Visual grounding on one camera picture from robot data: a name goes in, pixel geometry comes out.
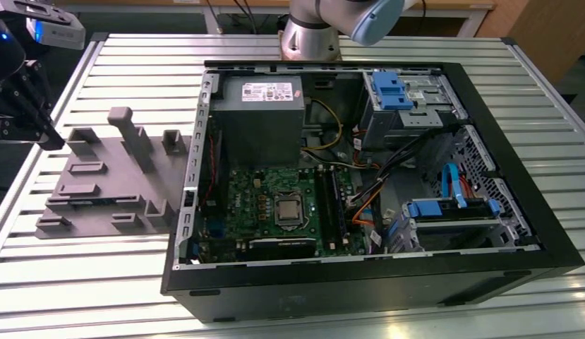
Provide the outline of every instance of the power supply label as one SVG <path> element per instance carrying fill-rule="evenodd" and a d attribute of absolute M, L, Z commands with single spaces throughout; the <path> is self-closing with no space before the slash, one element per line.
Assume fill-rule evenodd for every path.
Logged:
<path fill-rule="evenodd" d="M 246 83 L 243 101 L 292 101 L 292 83 Z"/>

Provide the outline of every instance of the motherboard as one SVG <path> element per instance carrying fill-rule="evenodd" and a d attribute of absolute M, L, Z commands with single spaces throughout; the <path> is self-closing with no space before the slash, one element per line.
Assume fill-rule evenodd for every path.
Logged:
<path fill-rule="evenodd" d="M 363 255 L 361 228 L 347 229 L 333 204 L 352 194 L 347 168 L 231 170 L 227 217 L 207 221 L 204 262 L 273 260 L 271 249 L 284 246 L 311 249 L 309 257 Z"/>

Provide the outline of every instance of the blue light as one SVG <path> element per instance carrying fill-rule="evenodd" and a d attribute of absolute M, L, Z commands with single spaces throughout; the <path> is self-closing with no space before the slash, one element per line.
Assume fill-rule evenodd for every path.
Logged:
<path fill-rule="evenodd" d="M 40 21 L 35 21 L 35 41 L 40 42 L 40 37 L 44 34 L 44 25 Z"/>

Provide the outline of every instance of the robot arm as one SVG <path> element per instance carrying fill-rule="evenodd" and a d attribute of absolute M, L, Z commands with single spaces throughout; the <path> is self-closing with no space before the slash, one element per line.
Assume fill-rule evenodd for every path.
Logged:
<path fill-rule="evenodd" d="M 0 0 L 0 141 L 35 142 L 59 150 L 64 140 L 52 126 L 52 100 L 44 67 L 26 61 L 24 49 L 3 19 L 27 18 L 34 40 L 50 46 L 83 49 L 86 29 L 71 14 L 30 0 Z"/>
<path fill-rule="evenodd" d="M 339 31 L 364 46 L 391 32 L 417 0 L 293 0 L 281 51 L 291 60 L 333 60 Z"/>

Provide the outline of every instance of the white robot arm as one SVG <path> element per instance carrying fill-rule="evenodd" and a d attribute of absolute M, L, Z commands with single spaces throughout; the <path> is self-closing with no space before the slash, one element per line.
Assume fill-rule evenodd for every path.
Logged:
<path fill-rule="evenodd" d="M 333 60 L 339 31 L 364 46 L 391 32 L 401 13 L 417 0 L 293 0 L 281 36 L 288 60 Z"/>

